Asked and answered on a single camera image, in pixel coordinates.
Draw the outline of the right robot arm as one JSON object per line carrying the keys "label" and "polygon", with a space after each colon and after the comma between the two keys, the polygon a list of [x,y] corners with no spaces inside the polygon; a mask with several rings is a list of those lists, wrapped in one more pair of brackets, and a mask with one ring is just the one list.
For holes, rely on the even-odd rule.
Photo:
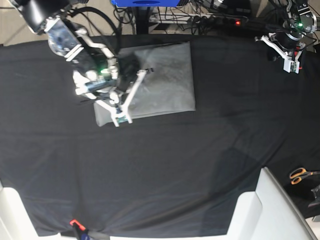
{"label": "right robot arm", "polygon": [[[10,4],[37,35],[46,34],[50,49],[73,67],[75,93],[109,112],[116,127],[133,122],[129,106],[149,69],[134,54],[120,57],[121,34],[112,20],[94,7],[73,8],[76,0],[12,0]],[[85,26],[72,22],[85,12],[101,16],[113,29],[116,46],[103,36],[93,42]]]}

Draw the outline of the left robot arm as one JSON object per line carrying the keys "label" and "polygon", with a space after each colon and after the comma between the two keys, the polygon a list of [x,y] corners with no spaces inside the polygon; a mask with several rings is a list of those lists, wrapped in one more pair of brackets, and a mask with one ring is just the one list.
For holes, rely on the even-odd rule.
{"label": "left robot arm", "polygon": [[296,73],[303,68],[308,47],[319,42],[315,32],[320,30],[320,18],[312,11],[307,0],[288,0],[279,5],[281,18],[275,26],[266,25],[267,35],[256,37],[269,47],[268,59],[275,62],[283,59],[283,70]]}

